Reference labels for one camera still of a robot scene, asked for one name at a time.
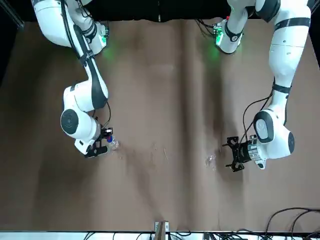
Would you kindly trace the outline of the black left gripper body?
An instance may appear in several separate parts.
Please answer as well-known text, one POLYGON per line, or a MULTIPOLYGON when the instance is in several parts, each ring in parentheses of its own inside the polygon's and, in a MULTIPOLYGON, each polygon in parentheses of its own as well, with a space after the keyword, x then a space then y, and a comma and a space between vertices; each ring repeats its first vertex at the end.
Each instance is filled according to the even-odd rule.
POLYGON ((236 143, 234 145, 233 161, 236 163, 246 163, 248 162, 248 143, 236 143))

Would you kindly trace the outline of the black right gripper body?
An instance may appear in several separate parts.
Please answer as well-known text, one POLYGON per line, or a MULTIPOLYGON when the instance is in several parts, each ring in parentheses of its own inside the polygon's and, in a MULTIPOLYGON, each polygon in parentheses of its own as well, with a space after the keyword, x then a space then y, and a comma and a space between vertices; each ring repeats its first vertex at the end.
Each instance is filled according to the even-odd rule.
POLYGON ((93 143, 93 145, 90 147, 91 150, 106 150, 107 146, 102 144, 103 139, 106 138, 107 135, 107 130, 100 124, 100 133, 99 136, 97 137, 97 139, 95 140, 95 142, 93 143))

